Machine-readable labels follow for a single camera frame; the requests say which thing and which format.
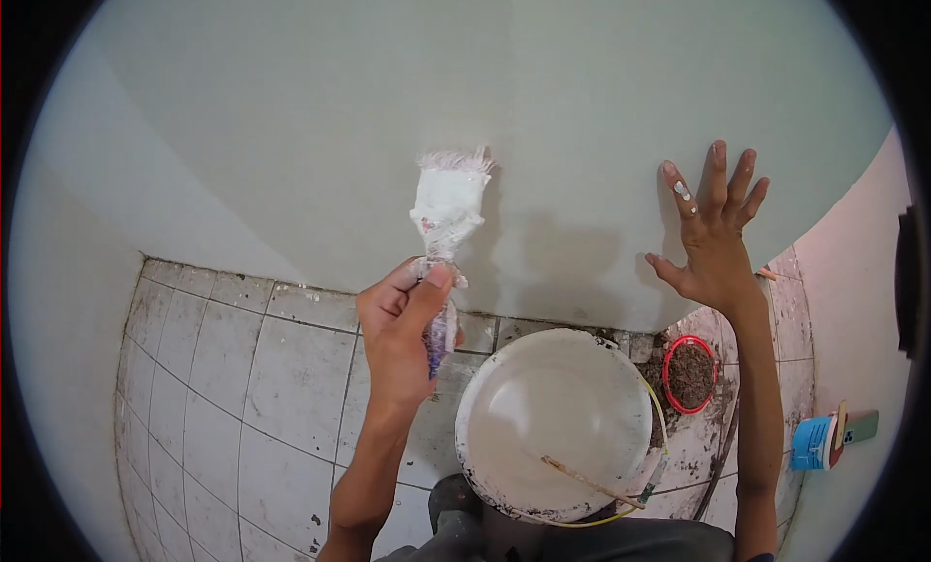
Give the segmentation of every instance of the dirty floor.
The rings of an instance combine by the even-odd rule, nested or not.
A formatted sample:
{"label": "dirty floor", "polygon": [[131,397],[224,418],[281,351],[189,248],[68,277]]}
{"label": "dirty floor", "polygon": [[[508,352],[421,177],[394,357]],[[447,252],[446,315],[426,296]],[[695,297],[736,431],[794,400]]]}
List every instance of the dirty floor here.
{"label": "dirty floor", "polygon": [[[814,354],[803,282],[790,248],[762,282],[771,300],[786,420],[784,450],[811,415]],[[459,398],[484,359],[551,323],[465,314],[465,346],[411,430],[395,507],[373,556],[430,538],[426,500],[458,471],[452,445]],[[655,353],[652,334],[596,330],[635,363]],[[708,488],[738,387],[730,326],[702,308],[668,336],[704,337],[721,360],[711,404],[670,423],[671,460],[639,516],[691,518]],[[315,558],[330,523],[330,493],[352,460],[369,395],[369,369],[353,297],[235,273],[146,260],[117,377],[116,453],[130,531],[143,560],[210,562]],[[736,439],[704,521],[734,530]],[[639,493],[659,458],[623,483]],[[787,453],[776,495],[779,536],[791,523],[802,475]]]}

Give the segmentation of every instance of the dark pants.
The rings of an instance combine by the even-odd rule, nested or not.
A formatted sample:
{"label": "dark pants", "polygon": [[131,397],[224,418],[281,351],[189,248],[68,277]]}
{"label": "dark pants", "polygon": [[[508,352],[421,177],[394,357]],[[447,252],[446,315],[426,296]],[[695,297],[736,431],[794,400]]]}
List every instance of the dark pants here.
{"label": "dark pants", "polygon": [[[470,514],[443,512],[436,536],[420,549],[405,546],[378,562],[482,562],[485,536]],[[547,528],[540,562],[730,562],[734,537],[701,522],[672,519],[619,519],[569,530]]]}

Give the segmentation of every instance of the painted wall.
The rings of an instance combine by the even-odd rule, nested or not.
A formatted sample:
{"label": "painted wall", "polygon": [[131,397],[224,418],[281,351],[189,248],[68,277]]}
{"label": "painted wall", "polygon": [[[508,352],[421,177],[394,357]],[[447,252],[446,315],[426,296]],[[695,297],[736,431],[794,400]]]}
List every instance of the painted wall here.
{"label": "painted wall", "polygon": [[34,148],[149,255],[357,291],[423,250],[415,154],[489,144],[461,306],[648,330],[692,310],[660,160],[759,150],[762,265],[890,126],[822,0],[108,0]]}
{"label": "painted wall", "polygon": [[893,278],[898,216],[911,202],[893,130],[863,177],[795,244],[815,344],[815,413],[846,399],[848,410],[877,408],[880,420],[876,437],[844,448],[830,472],[805,474],[780,559],[830,558],[895,440],[911,363],[897,350]]}
{"label": "painted wall", "polygon": [[30,152],[8,264],[19,387],[48,472],[102,559],[136,560],[116,476],[113,393],[143,257]]}

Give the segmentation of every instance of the cable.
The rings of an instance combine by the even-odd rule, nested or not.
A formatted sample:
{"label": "cable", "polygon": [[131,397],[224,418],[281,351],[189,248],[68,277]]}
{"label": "cable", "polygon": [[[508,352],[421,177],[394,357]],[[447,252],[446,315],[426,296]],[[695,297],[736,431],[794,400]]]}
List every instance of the cable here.
{"label": "cable", "polygon": [[[643,385],[646,386],[646,390],[648,393],[650,393],[650,398],[653,399],[653,404],[657,408],[657,415],[659,415],[659,427],[663,431],[663,451],[666,452],[667,455],[669,455],[669,438],[667,437],[667,434],[666,434],[666,418],[663,417],[663,408],[659,405],[659,399],[657,398],[657,393],[653,392],[653,387],[650,386],[649,382],[646,382],[646,378],[643,377],[643,374],[638,373],[638,376],[641,377],[641,382],[643,382]],[[615,514],[615,515],[612,515],[611,517],[600,519],[597,522],[587,522],[585,524],[566,524],[564,522],[554,522],[552,520],[545,519],[543,517],[539,517],[533,514],[526,514],[520,510],[515,510],[515,509],[512,509],[511,512],[513,512],[514,514],[519,514],[521,517],[528,517],[529,519],[540,522],[541,524],[546,524],[548,526],[555,526],[557,528],[568,528],[570,530],[578,530],[581,528],[594,528],[595,526],[601,526],[603,524],[608,524],[612,521],[615,521],[616,519],[620,519],[624,517],[625,515],[634,513],[636,509],[638,508],[632,507],[625,512],[621,512],[620,514]]]}

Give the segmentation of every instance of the soil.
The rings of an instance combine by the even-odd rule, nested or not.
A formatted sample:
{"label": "soil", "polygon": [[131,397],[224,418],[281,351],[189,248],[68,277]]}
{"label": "soil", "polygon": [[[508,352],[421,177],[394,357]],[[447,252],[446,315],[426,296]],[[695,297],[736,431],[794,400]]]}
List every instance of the soil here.
{"label": "soil", "polygon": [[686,408],[699,407],[714,387],[714,360],[704,348],[683,343],[669,358],[669,391]]}
{"label": "soil", "polygon": [[[642,364],[637,364],[637,369],[640,370],[643,374],[643,378],[650,384],[650,387],[657,393],[657,399],[659,400],[659,405],[663,408],[663,415],[666,417],[666,429],[667,434],[671,434],[675,429],[675,423],[679,420],[681,413],[677,411],[672,405],[669,405],[669,400],[666,398],[666,394],[663,393],[663,357],[666,355],[666,349],[669,347],[669,340],[666,337],[665,332],[657,334],[656,339],[653,342],[653,354],[650,357],[650,360]],[[656,411],[656,407],[653,404],[653,401],[650,401],[650,406]],[[663,447],[663,428],[659,423],[659,418],[654,413],[653,415],[653,430],[650,433],[650,447]]]}

